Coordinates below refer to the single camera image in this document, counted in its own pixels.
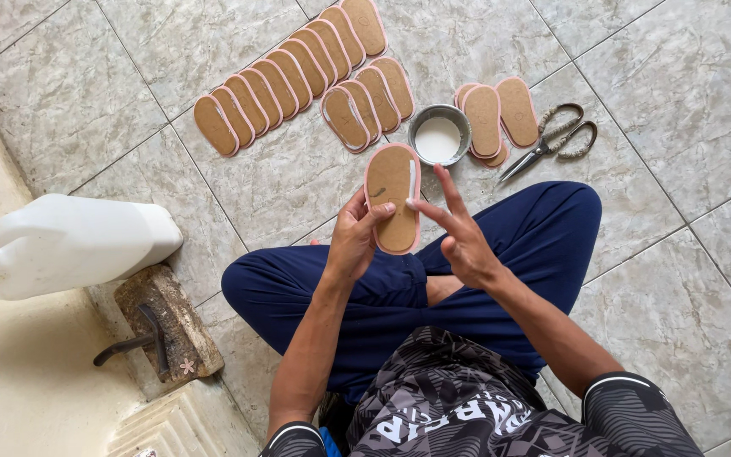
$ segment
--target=person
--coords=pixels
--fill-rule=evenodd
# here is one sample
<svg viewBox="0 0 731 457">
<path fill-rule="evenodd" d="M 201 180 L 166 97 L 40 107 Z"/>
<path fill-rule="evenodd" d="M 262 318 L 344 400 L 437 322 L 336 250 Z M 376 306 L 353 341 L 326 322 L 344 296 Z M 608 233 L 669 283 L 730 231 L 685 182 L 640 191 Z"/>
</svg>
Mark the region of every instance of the person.
<svg viewBox="0 0 731 457">
<path fill-rule="evenodd" d="M 360 188 L 330 245 L 226 270 L 229 304 L 283 355 L 261 456 L 702 455 L 661 389 L 568 317 L 599 230 L 594 190 L 543 182 L 471 217 L 449 172 L 434 173 L 449 212 L 408 205 L 447 233 L 418 254 L 375 250 L 396 209 L 369 210 Z M 580 422 L 533 388 L 546 363 L 583 399 Z M 345 440 L 311 424 L 326 391 L 352 405 Z"/>
</svg>

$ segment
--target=marble tile floor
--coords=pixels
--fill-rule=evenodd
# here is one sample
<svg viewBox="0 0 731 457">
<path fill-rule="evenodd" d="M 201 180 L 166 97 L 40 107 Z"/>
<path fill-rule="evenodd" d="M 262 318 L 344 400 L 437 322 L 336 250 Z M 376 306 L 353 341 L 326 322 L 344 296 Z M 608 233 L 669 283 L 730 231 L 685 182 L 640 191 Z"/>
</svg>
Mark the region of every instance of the marble tile floor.
<svg viewBox="0 0 731 457">
<path fill-rule="evenodd" d="M 597 191 L 603 220 L 572 317 L 663 387 L 708 456 L 731 455 L 731 2 L 375 1 L 418 107 L 513 75 L 538 112 L 585 107 L 599 126 L 586 157 L 541 160 L 504 185 L 469 158 L 452 175 L 474 212 L 536 182 Z M 329 4 L 0 2 L 0 133 L 27 185 L 172 213 L 186 242 L 168 264 L 259 439 L 279 356 L 221 296 L 223 269 L 248 251 L 327 242 L 376 146 L 345 152 L 315 104 L 224 159 L 192 104 Z M 380 144 L 404 138 L 402 128 Z M 442 204 L 431 170 L 422 175 Z M 442 233 L 424 218 L 422 228 L 422 244 Z M 111 289 L 92 295 L 105 302 Z M 537 387 L 578 417 L 549 369 Z"/>
</svg>

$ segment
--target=navy blue pants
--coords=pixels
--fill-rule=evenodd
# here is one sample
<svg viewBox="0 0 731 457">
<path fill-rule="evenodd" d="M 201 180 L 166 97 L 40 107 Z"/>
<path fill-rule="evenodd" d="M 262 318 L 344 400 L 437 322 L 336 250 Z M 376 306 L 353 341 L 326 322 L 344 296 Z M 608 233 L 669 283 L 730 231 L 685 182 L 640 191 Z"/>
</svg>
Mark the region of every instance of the navy blue pants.
<svg viewBox="0 0 731 457">
<path fill-rule="evenodd" d="M 576 182 L 543 182 L 495 203 L 473 218 L 501 263 L 535 293 L 569 314 L 588 268 L 600 218 L 599 197 Z M 360 400 L 382 364 L 411 331 L 434 325 L 512 360 L 534 382 L 545 362 L 523 331 L 481 289 L 462 287 L 427 306 L 429 275 L 449 275 L 444 236 L 418 254 L 377 250 L 354 286 L 340 327 L 327 389 Z M 222 278 L 228 303 L 283 354 L 318 285 L 328 245 L 251 252 Z"/>
</svg>

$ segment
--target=scissor handle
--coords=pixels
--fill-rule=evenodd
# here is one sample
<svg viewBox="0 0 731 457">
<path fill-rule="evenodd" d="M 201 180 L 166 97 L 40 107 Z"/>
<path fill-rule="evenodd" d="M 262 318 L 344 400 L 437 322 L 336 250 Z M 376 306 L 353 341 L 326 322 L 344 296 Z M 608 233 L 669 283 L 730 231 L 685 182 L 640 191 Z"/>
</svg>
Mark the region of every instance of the scissor handle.
<svg viewBox="0 0 731 457">
<path fill-rule="evenodd" d="M 571 109 L 577 112 L 577 117 L 574 119 L 571 119 L 565 124 L 562 124 L 560 127 L 551 130 L 548 133 L 543 133 L 544 130 L 546 130 L 546 124 L 549 121 L 549 119 L 552 119 L 552 116 L 555 115 L 555 113 L 559 110 L 563 109 Z M 540 124 L 538 124 L 538 132 L 541 134 L 541 137 L 544 140 L 551 140 L 554 138 L 558 133 L 565 132 L 568 129 L 571 129 L 574 127 L 577 122 L 580 122 L 580 119 L 583 118 L 583 115 L 585 114 L 583 107 L 580 105 L 577 105 L 576 103 L 562 103 L 560 105 L 557 105 L 556 107 L 550 108 L 548 111 L 543 113 L 543 117 L 540 118 Z"/>
<path fill-rule="evenodd" d="M 577 127 L 574 128 L 571 132 L 569 132 L 568 135 L 561 138 L 560 141 L 557 142 L 556 145 L 552 147 L 553 151 L 557 151 L 563 146 L 566 141 L 568 141 L 570 138 L 574 136 L 575 133 L 577 133 L 580 129 L 583 127 L 588 127 L 591 129 L 591 139 L 588 140 L 588 144 L 586 144 L 584 147 L 574 151 L 574 152 L 558 152 L 557 156 L 561 157 L 563 159 L 573 159 L 575 157 L 583 157 L 594 145 L 594 141 L 597 140 L 597 124 L 591 122 L 590 120 L 584 120 L 580 124 L 577 125 Z"/>
</svg>

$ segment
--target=hand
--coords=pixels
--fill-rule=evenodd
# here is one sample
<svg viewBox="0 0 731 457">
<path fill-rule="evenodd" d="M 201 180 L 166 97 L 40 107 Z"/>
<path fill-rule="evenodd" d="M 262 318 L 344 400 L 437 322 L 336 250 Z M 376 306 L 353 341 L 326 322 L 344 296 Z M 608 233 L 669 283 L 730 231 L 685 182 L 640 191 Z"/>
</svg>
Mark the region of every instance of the hand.
<svg viewBox="0 0 731 457">
<path fill-rule="evenodd" d="M 481 228 L 467 212 L 450 171 L 437 163 L 433 166 L 433 172 L 442 183 L 444 199 L 452 215 L 424 200 L 412 200 L 411 207 L 416 207 L 448 231 L 448 236 L 442 240 L 442 254 L 450 262 L 452 272 L 459 281 L 474 289 L 486 289 L 498 281 L 504 267 L 490 245 L 486 244 Z"/>
<path fill-rule="evenodd" d="M 374 240 L 374 227 L 388 219 L 396 211 L 393 203 L 366 206 L 366 193 L 357 190 L 348 203 L 337 213 L 335 231 L 331 235 L 329 258 L 323 275 L 334 282 L 354 285 L 366 273 L 374 258 L 377 243 Z"/>
</svg>

